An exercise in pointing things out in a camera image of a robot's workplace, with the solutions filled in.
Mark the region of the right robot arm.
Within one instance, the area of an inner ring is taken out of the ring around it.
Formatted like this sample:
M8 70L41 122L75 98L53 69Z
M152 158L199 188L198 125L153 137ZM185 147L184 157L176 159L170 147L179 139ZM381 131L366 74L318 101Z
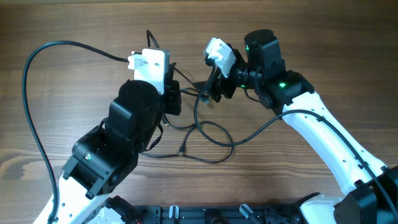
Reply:
M396 223L397 169L362 147L329 112L313 85L286 69L273 31L252 31L244 43L246 57L221 39L210 39L203 54L212 71L201 92L219 101L231 98L239 87L254 90L260 104L294 128L327 165L342 194L301 199L300 221Z

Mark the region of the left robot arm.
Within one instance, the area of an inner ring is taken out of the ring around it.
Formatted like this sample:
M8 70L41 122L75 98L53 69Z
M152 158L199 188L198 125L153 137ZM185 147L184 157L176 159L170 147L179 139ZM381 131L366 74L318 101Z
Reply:
M164 114L181 112L174 64L164 73L165 93L144 80L128 80L111 102L109 115L81 137L36 223L139 223L141 214L110 193L136 168L139 154L151 150Z

